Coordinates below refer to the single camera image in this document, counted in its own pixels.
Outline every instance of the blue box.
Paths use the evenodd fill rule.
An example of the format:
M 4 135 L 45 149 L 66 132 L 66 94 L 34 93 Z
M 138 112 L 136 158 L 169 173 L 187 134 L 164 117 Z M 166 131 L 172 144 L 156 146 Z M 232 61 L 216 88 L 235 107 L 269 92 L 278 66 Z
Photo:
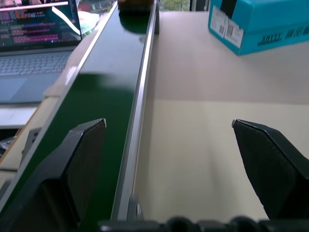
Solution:
M 211 0 L 208 28 L 237 55 L 306 41 L 309 0 Z

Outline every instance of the laptop screen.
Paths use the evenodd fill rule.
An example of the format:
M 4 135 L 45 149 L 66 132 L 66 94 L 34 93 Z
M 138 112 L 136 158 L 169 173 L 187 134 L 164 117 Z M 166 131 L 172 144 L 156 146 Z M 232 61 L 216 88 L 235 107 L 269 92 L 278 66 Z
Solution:
M 75 0 L 0 0 L 0 51 L 75 46 L 82 39 Z

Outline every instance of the metal side rail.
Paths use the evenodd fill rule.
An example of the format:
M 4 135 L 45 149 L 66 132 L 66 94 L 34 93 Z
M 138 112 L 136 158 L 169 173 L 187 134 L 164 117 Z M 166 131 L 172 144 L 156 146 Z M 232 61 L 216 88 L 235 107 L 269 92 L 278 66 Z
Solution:
M 154 34 L 158 33 L 159 1 L 155 0 L 150 13 L 146 41 L 143 51 L 143 59 L 140 64 L 139 80 L 135 92 L 133 110 L 127 132 L 125 151 L 122 158 L 111 220 L 129 220 L 130 218 L 134 219 L 135 215 L 132 215 L 132 213 L 135 213 L 134 209 L 136 209 L 137 215 L 140 214 L 140 208 L 138 206 L 137 200 L 131 197 L 133 193 L 135 171 L 138 159 L 138 149 L 147 93 L 152 44 Z

